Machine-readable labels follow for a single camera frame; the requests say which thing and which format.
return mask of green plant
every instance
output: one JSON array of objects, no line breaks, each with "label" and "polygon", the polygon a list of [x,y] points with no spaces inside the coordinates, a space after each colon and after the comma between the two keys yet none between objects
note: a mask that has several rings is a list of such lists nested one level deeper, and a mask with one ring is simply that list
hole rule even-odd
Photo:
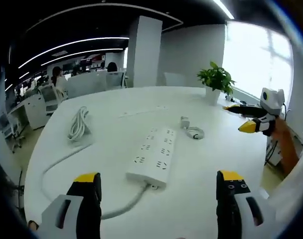
[{"label": "green plant", "polygon": [[235,84],[235,81],[231,80],[230,74],[223,69],[218,67],[216,63],[210,62],[212,69],[201,70],[197,76],[202,84],[212,88],[212,91],[218,89],[230,95],[233,93],[232,85]]}]

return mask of ceiling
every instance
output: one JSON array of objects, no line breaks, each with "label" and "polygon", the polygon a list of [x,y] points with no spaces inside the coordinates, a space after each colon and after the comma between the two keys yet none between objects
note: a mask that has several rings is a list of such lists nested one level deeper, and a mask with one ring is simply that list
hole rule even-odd
[{"label": "ceiling", "polygon": [[[261,0],[222,2],[236,20],[283,32]],[[57,1],[53,4],[16,2],[12,7],[7,9],[7,21],[0,28],[4,37],[1,50],[7,52],[12,44],[10,65],[6,68],[6,77],[11,80],[6,82],[7,85],[15,83],[18,76],[26,72],[33,74],[41,70],[41,64],[57,58],[52,54],[62,50],[73,54],[95,49],[125,49],[128,45],[126,39],[80,42],[43,54],[18,69],[30,58],[62,44],[97,37],[128,37],[130,25],[140,15],[161,20],[164,32],[194,25],[224,24],[229,19],[213,0],[175,0],[174,4],[171,0],[83,0],[76,3]],[[6,63],[8,58],[4,52],[0,59]]]}]

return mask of floor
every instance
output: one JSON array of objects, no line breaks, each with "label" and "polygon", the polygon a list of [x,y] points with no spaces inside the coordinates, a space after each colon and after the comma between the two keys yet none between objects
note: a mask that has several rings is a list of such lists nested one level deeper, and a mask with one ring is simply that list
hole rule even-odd
[{"label": "floor", "polygon": [[[23,131],[25,140],[22,142],[22,148],[15,149],[14,155],[22,167],[21,185],[24,185],[28,162],[31,158],[37,140],[42,133],[42,130],[43,128],[32,130],[28,125]],[[268,194],[271,194],[272,191],[283,181],[283,179],[284,177],[279,170],[266,165],[263,171],[261,186],[267,191]]]}]

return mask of power strip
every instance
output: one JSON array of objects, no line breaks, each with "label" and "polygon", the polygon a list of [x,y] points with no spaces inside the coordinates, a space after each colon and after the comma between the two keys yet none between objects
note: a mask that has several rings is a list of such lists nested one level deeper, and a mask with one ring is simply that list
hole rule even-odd
[{"label": "power strip", "polygon": [[176,132],[170,128],[152,128],[131,160],[127,178],[165,187],[175,138]]}]

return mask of white table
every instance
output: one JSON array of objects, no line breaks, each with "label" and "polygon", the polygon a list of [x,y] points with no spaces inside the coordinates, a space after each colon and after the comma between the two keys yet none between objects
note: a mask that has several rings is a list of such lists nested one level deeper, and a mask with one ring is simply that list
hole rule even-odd
[{"label": "white table", "polygon": [[[221,106],[208,106],[203,88],[146,87],[114,90],[64,101],[45,126],[32,154],[25,181],[27,220],[41,223],[50,204],[43,187],[54,199],[65,194],[75,177],[100,172],[102,211],[125,205],[139,185],[125,178],[137,146],[152,127],[177,130],[170,180],[164,190],[148,190],[129,212],[101,223],[101,237],[115,238],[216,238],[216,174],[220,169],[237,171],[250,189],[258,190],[263,172],[267,138],[261,133],[238,131],[245,119]],[[71,149],[66,135],[70,120],[86,106],[95,144],[41,172]],[[150,113],[135,114],[147,110]],[[179,129],[181,116],[203,128],[205,138],[192,140]]]}]

